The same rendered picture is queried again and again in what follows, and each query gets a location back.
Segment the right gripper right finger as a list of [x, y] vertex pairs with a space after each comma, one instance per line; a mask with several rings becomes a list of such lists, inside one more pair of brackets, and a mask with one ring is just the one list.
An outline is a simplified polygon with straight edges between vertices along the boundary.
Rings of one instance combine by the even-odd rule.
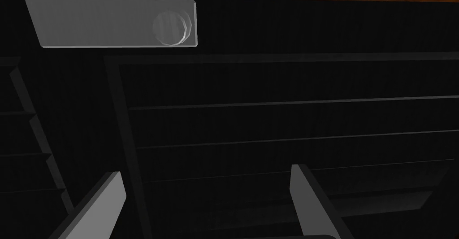
[[311, 171], [294, 164], [290, 172], [290, 195], [308, 239], [355, 239]]

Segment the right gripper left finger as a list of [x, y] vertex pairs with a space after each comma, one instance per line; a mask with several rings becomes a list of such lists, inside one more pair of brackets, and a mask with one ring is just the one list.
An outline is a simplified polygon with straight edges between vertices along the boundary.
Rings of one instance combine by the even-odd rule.
[[109, 239], [125, 201], [121, 173], [107, 172], [48, 239]]

